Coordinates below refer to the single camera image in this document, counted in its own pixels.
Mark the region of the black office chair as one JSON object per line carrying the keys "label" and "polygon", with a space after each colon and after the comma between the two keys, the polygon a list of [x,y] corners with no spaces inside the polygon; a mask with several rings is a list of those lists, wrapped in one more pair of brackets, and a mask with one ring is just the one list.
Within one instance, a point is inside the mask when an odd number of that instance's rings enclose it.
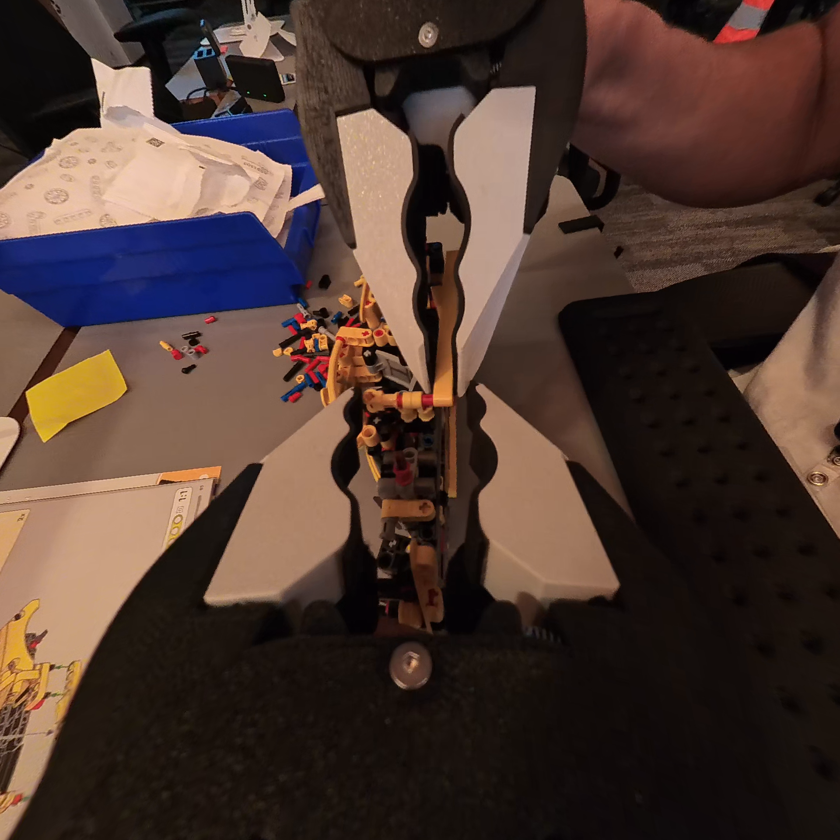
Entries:
{"label": "black office chair", "polygon": [[165,53],[165,39],[175,29],[196,21],[192,3],[163,2],[158,10],[135,16],[113,32],[121,44],[139,44],[143,48],[145,65],[151,73],[154,115],[165,123],[178,123],[183,117],[181,103],[166,87],[174,71]]}
{"label": "black office chair", "polygon": [[565,176],[582,200],[588,214],[559,223],[565,235],[585,230],[603,231],[604,222],[596,211],[603,210],[617,195],[621,175],[613,169],[594,161],[589,155],[569,144],[560,163],[558,174]]}

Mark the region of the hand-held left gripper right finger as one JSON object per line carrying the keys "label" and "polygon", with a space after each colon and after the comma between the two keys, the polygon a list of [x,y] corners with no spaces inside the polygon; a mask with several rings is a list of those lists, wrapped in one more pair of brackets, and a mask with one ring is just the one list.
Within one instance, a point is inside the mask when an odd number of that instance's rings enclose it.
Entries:
{"label": "hand-held left gripper right finger", "polygon": [[448,564],[448,631],[475,632],[493,602],[533,624],[557,601],[612,598],[619,580],[563,452],[484,385],[463,404],[475,480]]}

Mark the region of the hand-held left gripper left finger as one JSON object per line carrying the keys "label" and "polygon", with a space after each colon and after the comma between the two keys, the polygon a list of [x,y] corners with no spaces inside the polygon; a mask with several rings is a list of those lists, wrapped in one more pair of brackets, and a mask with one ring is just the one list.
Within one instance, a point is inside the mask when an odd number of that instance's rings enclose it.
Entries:
{"label": "hand-held left gripper left finger", "polygon": [[268,604],[299,623],[310,604],[329,602],[351,632],[375,630],[375,561],[350,487],[361,419],[361,395],[348,390],[262,460],[206,605]]}

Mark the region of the grey desk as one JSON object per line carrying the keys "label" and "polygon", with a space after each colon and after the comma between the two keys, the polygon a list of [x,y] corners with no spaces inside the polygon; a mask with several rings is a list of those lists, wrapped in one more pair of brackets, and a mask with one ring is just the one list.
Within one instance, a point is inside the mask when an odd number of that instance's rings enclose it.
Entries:
{"label": "grey desk", "polygon": [[[613,248],[596,229],[564,234],[583,215],[576,191],[555,178],[476,380],[580,463],[626,510],[626,495],[560,332],[559,314],[578,300],[632,292]],[[206,329],[208,356],[182,373],[159,346],[195,318],[81,329],[57,369],[110,350],[127,382],[117,402],[43,443],[31,422],[2,469],[2,490],[220,466],[224,488],[309,420],[317,395],[280,399],[287,363],[273,356],[289,307],[221,311]]]}

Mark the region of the yellow sticky note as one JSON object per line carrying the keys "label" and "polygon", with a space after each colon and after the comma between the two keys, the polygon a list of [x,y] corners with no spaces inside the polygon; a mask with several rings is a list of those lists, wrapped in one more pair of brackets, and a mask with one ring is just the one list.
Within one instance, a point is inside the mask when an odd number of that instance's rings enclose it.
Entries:
{"label": "yellow sticky note", "polygon": [[44,443],[78,419],[120,399],[128,390],[110,350],[55,373],[26,391],[32,424]]}

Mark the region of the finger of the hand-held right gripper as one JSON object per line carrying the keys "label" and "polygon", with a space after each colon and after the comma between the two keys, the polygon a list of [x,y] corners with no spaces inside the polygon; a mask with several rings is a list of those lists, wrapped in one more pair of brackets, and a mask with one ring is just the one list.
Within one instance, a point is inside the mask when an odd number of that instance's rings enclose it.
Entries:
{"label": "finger of the hand-held right gripper", "polygon": [[354,256],[403,358],[429,392],[426,337],[416,311],[420,268],[406,239],[417,176],[414,137],[372,108],[339,116],[337,126]]}
{"label": "finger of the hand-held right gripper", "polygon": [[457,266],[459,396],[484,360],[530,238],[524,216],[535,99],[533,86],[496,88],[455,131],[455,176],[468,211]]}

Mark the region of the small group of brick pins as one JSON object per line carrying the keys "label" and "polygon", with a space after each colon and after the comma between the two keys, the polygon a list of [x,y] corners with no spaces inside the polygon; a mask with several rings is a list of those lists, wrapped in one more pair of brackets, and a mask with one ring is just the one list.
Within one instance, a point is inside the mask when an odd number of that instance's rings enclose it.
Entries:
{"label": "small group of brick pins", "polygon": [[156,342],[167,357],[188,374],[213,355],[213,329],[220,323],[216,314],[168,318],[155,329]]}

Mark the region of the blue plastic bin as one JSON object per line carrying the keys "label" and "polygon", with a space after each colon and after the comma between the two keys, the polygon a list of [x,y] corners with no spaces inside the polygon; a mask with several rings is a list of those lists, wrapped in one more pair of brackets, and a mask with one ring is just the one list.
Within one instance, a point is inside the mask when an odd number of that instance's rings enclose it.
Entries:
{"label": "blue plastic bin", "polygon": [[[292,195],[316,185],[293,111],[172,125],[260,151],[292,168]],[[292,303],[308,270],[319,205],[299,206],[286,243],[252,213],[2,240],[2,290],[64,327]]]}

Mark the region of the small black device box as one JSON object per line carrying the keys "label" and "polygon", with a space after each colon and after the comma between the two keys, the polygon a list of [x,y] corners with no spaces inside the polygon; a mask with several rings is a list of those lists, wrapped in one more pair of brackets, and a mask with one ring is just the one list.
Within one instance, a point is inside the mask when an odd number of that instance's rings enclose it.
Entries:
{"label": "small black device box", "polygon": [[234,88],[240,96],[273,103],[286,100],[274,60],[227,54],[225,63]]}

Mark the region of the person's right forearm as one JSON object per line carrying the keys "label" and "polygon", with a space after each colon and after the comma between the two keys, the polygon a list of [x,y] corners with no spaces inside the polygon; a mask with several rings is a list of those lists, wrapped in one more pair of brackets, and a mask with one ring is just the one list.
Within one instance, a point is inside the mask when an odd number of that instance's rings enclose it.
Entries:
{"label": "person's right forearm", "polygon": [[636,2],[585,2],[571,143],[689,207],[760,203],[838,175],[839,11],[734,45]]}

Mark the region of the yellow brick car model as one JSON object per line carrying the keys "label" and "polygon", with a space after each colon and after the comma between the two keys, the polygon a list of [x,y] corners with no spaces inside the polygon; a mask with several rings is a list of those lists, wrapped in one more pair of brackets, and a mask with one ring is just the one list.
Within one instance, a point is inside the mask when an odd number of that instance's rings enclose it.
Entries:
{"label": "yellow brick car model", "polygon": [[453,335],[457,309],[455,252],[426,245],[427,288],[420,293],[436,341],[434,372],[424,390],[409,371],[373,291],[360,278],[360,299],[343,317],[329,357],[308,375],[322,404],[345,392],[360,398],[356,447],[375,483],[380,510],[376,552],[380,613],[432,633],[445,622],[448,502],[457,495],[456,375]]}

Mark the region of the open instruction booklet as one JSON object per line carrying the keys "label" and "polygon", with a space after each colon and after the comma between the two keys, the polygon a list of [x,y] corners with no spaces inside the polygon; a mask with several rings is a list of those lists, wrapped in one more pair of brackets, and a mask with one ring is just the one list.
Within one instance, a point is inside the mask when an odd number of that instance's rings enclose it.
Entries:
{"label": "open instruction booklet", "polygon": [[39,786],[85,667],[221,468],[1,493],[1,838]]}

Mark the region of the black perforated chair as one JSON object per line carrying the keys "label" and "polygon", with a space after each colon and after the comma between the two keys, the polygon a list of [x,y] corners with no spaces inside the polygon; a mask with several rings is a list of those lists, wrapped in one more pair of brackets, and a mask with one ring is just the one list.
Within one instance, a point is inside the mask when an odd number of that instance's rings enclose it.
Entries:
{"label": "black perforated chair", "polygon": [[637,524],[748,676],[792,838],[838,838],[838,533],[744,391],[835,259],[768,255],[559,314]]}

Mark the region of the large pile of brick pins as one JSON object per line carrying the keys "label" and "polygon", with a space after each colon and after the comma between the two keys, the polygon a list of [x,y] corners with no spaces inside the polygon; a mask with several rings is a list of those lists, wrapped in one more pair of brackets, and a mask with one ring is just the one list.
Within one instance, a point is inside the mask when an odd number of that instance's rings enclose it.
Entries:
{"label": "large pile of brick pins", "polygon": [[364,290],[364,279],[360,278],[351,291],[338,295],[333,307],[305,297],[298,297],[292,304],[290,314],[280,324],[287,334],[272,352],[287,362],[282,375],[282,403],[298,403],[308,392],[320,395],[326,390],[339,331],[361,325],[359,295]]}

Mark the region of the white crumpled paper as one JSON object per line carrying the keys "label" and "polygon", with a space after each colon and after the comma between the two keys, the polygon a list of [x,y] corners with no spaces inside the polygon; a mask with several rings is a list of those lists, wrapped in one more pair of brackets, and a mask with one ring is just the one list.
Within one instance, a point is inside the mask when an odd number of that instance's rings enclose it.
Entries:
{"label": "white crumpled paper", "polygon": [[184,134],[154,116],[151,72],[91,60],[100,127],[54,140],[1,192],[1,239],[252,213],[286,243],[292,168],[243,145]]}

